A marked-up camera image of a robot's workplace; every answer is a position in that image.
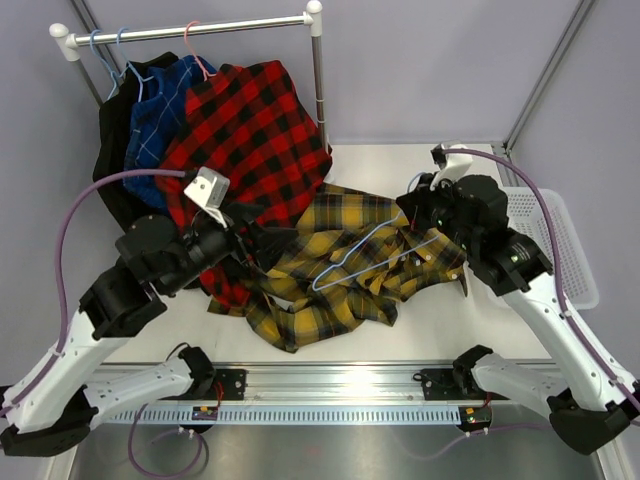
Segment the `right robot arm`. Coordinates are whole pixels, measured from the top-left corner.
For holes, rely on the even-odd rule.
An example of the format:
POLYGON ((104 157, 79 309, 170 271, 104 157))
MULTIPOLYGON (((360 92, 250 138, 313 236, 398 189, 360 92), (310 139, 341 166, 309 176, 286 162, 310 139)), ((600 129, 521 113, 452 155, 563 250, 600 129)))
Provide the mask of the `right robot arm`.
POLYGON ((585 327, 557 293, 553 267, 530 237, 510 228, 508 197, 485 175, 431 185, 424 174, 396 203, 413 226, 434 228, 461 247, 470 270, 529 326, 561 377, 521 367, 477 345, 453 363, 462 396, 497 394, 546 418, 560 439, 589 455, 639 416, 639 382, 585 327))

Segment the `metal clothes rack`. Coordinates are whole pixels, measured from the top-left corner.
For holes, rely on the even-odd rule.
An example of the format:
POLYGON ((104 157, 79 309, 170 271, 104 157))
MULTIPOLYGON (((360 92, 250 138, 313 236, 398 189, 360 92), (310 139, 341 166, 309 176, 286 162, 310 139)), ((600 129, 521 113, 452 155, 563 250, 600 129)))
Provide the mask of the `metal clothes rack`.
POLYGON ((75 34, 61 23, 49 26, 49 35, 54 40, 65 60, 70 63, 81 59, 79 49, 99 45, 122 45, 144 41, 164 40, 190 36, 214 35, 228 32, 266 30, 274 28, 306 26, 311 39, 313 78, 315 91, 317 128, 322 144, 329 151, 325 115, 325 93, 323 78, 322 36, 323 5, 320 1, 308 1, 299 15, 266 19, 232 21, 226 23, 197 23, 191 27, 161 27, 143 30, 125 30, 122 33, 75 34))

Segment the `blue plaid shirt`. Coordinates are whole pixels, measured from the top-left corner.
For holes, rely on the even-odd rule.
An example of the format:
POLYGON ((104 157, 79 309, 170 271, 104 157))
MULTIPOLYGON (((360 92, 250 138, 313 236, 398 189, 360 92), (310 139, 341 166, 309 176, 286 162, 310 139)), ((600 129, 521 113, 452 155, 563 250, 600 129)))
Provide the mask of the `blue plaid shirt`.
POLYGON ((156 169, 186 118, 187 91, 216 69, 201 57, 184 56, 167 67, 150 67, 143 75, 144 90, 132 106, 130 141, 123 167, 156 169))

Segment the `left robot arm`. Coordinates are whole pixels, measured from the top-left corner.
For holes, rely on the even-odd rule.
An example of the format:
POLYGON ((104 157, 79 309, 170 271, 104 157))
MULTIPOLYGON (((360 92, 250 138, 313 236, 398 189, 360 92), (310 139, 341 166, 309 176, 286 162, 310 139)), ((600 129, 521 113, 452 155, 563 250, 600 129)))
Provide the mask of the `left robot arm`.
POLYGON ((166 312, 173 297, 227 257, 272 268, 298 233, 244 218, 238 231, 213 219, 185 234, 159 215, 136 221, 116 242, 119 258, 81 297, 52 368, 27 394, 1 391, 9 425, 1 447, 10 457, 54 457, 81 443, 112 417, 162 399, 202 399, 216 370, 199 347, 187 347, 157 366, 105 382, 94 371, 166 312))

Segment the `yellow plaid shirt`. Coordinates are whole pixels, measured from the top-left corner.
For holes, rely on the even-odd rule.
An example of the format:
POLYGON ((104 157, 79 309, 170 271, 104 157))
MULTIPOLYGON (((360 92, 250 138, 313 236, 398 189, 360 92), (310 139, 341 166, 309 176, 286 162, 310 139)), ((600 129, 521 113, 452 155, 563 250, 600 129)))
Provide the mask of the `yellow plaid shirt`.
POLYGON ((399 304, 428 287, 467 287, 463 251, 434 229, 413 229, 390 198, 325 184, 296 228, 279 262, 249 283, 243 313, 282 351, 366 321, 392 326, 399 304))

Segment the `aluminium mounting rail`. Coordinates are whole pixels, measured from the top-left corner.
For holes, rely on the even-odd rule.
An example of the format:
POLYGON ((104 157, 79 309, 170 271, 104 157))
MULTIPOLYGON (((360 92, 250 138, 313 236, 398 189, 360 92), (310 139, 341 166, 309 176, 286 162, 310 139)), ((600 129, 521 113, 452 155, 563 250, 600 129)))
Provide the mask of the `aluminium mounting rail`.
POLYGON ((481 394, 454 386, 449 363, 302 362, 218 363, 216 381, 201 403, 224 405, 479 405, 481 394))

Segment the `red black checked shirt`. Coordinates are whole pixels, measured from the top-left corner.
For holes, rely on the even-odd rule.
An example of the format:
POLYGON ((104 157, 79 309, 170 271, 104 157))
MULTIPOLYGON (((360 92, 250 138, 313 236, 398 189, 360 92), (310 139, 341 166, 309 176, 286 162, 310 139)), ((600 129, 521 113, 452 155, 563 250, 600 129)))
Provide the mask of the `red black checked shirt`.
POLYGON ((262 207, 262 227, 295 228, 332 166, 319 130, 278 60, 224 64, 187 91, 186 120, 169 145, 164 169, 208 167, 230 186, 223 210, 241 222, 262 207))

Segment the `blue hanger on rack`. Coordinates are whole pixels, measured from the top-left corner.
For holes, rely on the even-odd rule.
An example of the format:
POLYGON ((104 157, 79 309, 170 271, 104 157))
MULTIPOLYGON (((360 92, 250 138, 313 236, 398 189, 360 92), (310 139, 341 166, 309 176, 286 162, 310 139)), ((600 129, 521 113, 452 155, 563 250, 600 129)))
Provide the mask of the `blue hanger on rack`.
POLYGON ((95 43, 95 36, 97 34, 101 33, 100 29, 94 29, 91 33, 90 33, 90 40, 89 40, 89 47, 91 50, 91 53, 100 61, 100 63, 103 65, 104 69, 107 71, 109 78, 111 80, 112 86, 111 86, 111 90, 107 96, 107 99, 110 100, 111 98, 113 98, 118 90, 119 90, 119 85, 120 85, 120 74, 111 66, 111 64, 109 63, 109 61, 99 52, 98 50, 98 46, 95 43))
POLYGON ((137 101, 141 102, 143 100, 143 96, 144 96, 145 84, 147 82, 151 81, 153 79, 153 77, 145 77, 145 76, 143 76, 140 73, 140 71, 138 70, 138 68, 133 65, 131 60, 126 55, 126 52, 125 52, 125 50, 124 50, 124 48, 122 46, 122 35, 128 30, 129 30, 128 27, 120 27, 119 30, 117 31, 117 33, 116 33, 116 48, 117 48, 118 52, 120 53, 120 55, 122 56, 123 60, 125 61, 126 70, 131 72, 134 75, 134 77, 136 78, 137 82, 138 82, 139 89, 138 89, 137 101))

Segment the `white perforated basket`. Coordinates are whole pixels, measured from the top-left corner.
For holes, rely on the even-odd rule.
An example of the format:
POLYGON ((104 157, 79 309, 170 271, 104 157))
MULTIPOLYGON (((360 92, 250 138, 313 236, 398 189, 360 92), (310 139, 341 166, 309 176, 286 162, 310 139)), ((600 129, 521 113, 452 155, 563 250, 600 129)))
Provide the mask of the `white perforated basket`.
MULTIPOLYGON (((505 187, 504 192, 508 197, 509 226, 533 239, 552 260, 548 229, 533 192, 527 187, 505 187)), ((554 227, 564 292, 577 310, 592 310, 599 304, 599 291, 564 200, 549 189, 541 189, 540 194, 554 227)))

